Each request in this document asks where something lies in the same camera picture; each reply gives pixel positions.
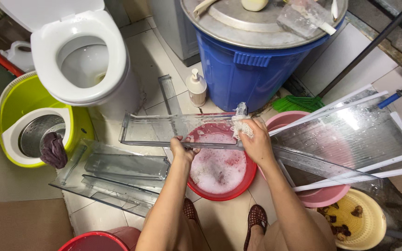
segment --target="aluminum lid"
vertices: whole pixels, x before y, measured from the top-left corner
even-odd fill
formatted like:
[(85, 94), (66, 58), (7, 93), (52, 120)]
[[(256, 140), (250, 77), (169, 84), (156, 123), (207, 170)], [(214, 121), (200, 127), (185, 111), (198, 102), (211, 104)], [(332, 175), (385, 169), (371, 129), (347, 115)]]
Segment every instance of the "aluminum lid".
[[(269, 0), (258, 12), (248, 11), (241, 0), (219, 0), (208, 10), (195, 18), (193, 10), (203, 0), (181, 0), (182, 9), (190, 21), (207, 35), (231, 45), (251, 49), (287, 49), (302, 46), (326, 35), (317, 29), (310, 37), (302, 37), (285, 30), (277, 23), (277, 17), (285, 3), (283, 0)], [(338, 19), (333, 22), (330, 13), (327, 23), (336, 27), (344, 18), (348, 0), (336, 0)], [(332, 0), (319, 0), (322, 7), (331, 10)]]

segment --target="slipper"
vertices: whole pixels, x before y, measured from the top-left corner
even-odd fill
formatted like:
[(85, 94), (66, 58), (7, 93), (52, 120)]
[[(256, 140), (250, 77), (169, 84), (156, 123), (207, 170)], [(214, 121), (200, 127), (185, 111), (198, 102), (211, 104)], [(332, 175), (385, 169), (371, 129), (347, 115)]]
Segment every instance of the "slipper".
[(197, 220), (197, 210), (195, 209), (195, 206), (193, 205), (193, 202), (187, 198), (184, 199), (184, 206), (182, 208), (182, 212), (184, 213), (187, 218), (191, 220), (195, 220), (198, 223)]
[(263, 229), (263, 234), (266, 232), (268, 225), (268, 218), (266, 217), (265, 210), (260, 205), (253, 205), (248, 214), (248, 235), (244, 241), (244, 251), (248, 250), (249, 240), (251, 239), (251, 227), (259, 225)]

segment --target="blue barrel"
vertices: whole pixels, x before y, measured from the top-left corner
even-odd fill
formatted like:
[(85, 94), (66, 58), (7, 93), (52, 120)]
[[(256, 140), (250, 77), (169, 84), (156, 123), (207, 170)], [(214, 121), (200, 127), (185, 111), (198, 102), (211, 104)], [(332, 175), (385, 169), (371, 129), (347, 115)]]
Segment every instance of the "blue barrel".
[(256, 50), (226, 44), (195, 30), (209, 96), (228, 112), (240, 102), (246, 102), (249, 112), (263, 107), (310, 50), (330, 38), (325, 35), (289, 49)]

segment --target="spin mop bucket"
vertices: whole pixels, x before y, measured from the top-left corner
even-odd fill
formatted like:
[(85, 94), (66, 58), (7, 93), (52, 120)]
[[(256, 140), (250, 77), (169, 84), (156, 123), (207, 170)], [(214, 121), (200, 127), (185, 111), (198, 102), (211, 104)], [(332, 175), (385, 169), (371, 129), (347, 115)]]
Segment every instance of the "spin mop bucket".
[(86, 108), (55, 100), (36, 72), (15, 79), (0, 98), (0, 143), (4, 153), (20, 167), (44, 166), (41, 149), (49, 132), (63, 138), (67, 156), (72, 156), (81, 139), (94, 139)]

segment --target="blue pipe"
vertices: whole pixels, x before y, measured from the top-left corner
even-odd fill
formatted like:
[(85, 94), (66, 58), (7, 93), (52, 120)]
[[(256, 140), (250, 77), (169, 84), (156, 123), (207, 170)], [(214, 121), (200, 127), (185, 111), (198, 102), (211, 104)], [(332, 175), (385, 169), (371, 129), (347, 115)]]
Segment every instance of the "blue pipe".
[(388, 99), (384, 100), (383, 102), (378, 104), (379, 109), (383, 109), (384, 107), (390, 105), (393, 101), (399, 99), (398, 93), (393, 94), (392, 96), (388, 97)]

